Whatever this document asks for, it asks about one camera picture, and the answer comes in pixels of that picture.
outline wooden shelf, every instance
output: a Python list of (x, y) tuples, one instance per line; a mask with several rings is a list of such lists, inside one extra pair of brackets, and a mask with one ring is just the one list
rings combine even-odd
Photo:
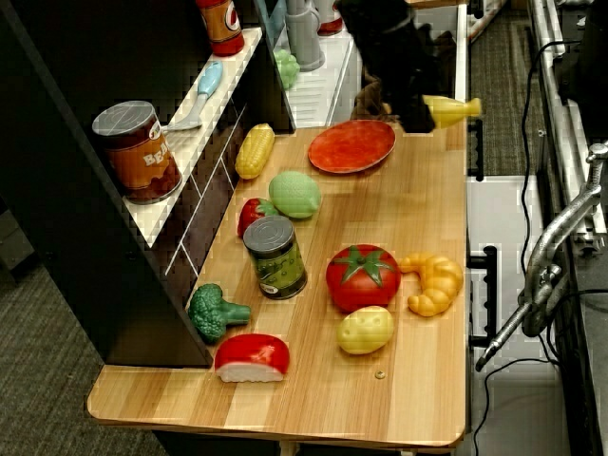
[[(261, 36), (261, 28), (247, 28), (243, 31), (245, 47), (241, 52), (230, 57), (211, 56), (208, 63), (215, 61), (222, 62), (223, 74), (218, 88), (200, 113), (202, 127), (166, 133), (166, 138), (175, 157), (175, 161), (183, 175), (180, 188), (171, 194), (169, 198), (155, 204), (138, 205), (133, 204), (127, 199), (123, 199), (124, 205), (130, 212), (131, 217), (135, 220), (135, 223), (140, 229), (148, 246), (151, 247), (154, 244), (164, 223), (171, 214), (171, 210), (178, 200), (181, 190), (183, 190), (183, 187), (188, 182), (192, 170), (199, 160), (202, 149), (207, 144), (207, 141), (209, 141), (211, 134), (218, 124), (221, 113), (228, 104), (245, 68), (253, 57)], [(190, 88), (190, 91), (181, 103), (180, 108), (171, 120), (172, 123), (180, 121), (188, 112), (190, 112), (190, 108), (197, 98), (199, 77)]]
[(467, 0), (408, 0), (408, 3), (417, 10), (426, 8), (456, 7), (466, 5)]
[[(299, 72), (295, 84), (286, 91), (296, 128), (326, 126), (335, 110), (337, 93), (346, 64), (355, 51), (354, 41), (344, 28), (339, 33), (319, 38), (325, 64), (314, 71)], [(289, 50), (284, 28), (275, 50)]]
[[(454, 10), (462, 100), (466, 6)], [(223, 340), (268, 333), (287, 342), (291, 365), (282, 382), (224, 384), (212, 370), (106, 365), (88, 397), (89, 413), (107, 425), (225, 437), (431, 448), (426, 452), (458, 445), (466, 429), (467, 285), (447, 311), (423, 318), (407, 303), (420, 293), (418, 278), (404, 275), (388, 305), (391, 341), (365, 356), (349, 356), (335, 344), (345, 315), (332, 303), (325, 270), (342, 248), (371, 243), (396, 257), (431, 251), (466, 266), (466, 123), (426, 135), (394, 129), (392, 153), (348, 176), (310, 164), (308, 147), (322, 128), (277, 136), (262, 174), (241, 180), (228, 204), (196, 286), (217, 283), (226, 300), (251, 307), (249, 324), (231, 327)], [(294, 220), (308, 283), (300, 294), (274, 301), (261, 294), (236, 226), (243, 202), (268, 198), (268, 183), (287, 169), (311, 176), (322, 201), (312, 217)], [(378, 371), (385, 376), (376, 377)]]

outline can lid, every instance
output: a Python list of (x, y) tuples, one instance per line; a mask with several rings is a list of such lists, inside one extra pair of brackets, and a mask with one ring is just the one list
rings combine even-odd
[(93, 131), (100, 136), (117, 136), (130, 133), (154, 115), (154, 106), (149, 102), (123, 102), (102, 112), (93, 121)]
[(288, 218), (267, 216), (254, 221), (245, 230), (243, 242), (252, 252), (270, 254), (294, 238), (294, 226)]

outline brown can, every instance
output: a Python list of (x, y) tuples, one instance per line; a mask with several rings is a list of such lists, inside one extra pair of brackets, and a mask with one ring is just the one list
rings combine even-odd
[(93, 131), (131, 202), (164, 200), (180, 185), (181, 172), (152, 104), (116, 104), (97, 116)]

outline red can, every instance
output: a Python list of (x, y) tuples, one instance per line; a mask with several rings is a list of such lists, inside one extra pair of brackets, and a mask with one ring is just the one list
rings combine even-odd
[(343, 28), (342, 18), (333, 0), (314, 0), (321, 18), (319, 36), (335, 35)]
[(232, 0), (197, 0), (213, 53), (234, 55), (245, 46), (237, 10)]

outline green can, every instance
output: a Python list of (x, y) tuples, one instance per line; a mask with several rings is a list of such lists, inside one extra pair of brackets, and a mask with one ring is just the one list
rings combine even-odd
[(297, 295), (306, 285), (304, 261), (288, 218), (267, 216), (254, 221), (243, 236), (262, 293), (271, 299)]

